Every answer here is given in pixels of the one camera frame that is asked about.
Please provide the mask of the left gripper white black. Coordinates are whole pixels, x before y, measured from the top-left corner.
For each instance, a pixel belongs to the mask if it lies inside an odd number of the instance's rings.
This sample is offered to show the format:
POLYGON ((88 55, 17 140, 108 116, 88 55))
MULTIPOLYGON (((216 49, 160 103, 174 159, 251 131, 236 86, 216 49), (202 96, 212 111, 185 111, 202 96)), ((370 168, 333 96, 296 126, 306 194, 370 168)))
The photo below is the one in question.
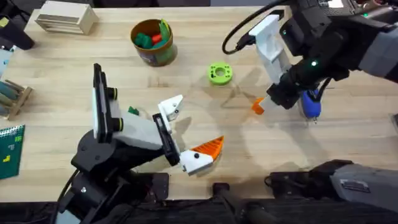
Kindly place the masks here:
POLYGON ((160 113, 152 119, 121 111, 115 88, 93 88, 93 127, 78 142, 71 161, 83 174, 120 174, 159 156, 171 165, 179 162, 188 175, 211 166, 219 158, 224 136, 187 149, 178 156, 166 121, 175 120, 183 105, 183 95, 158 104, 160 113))

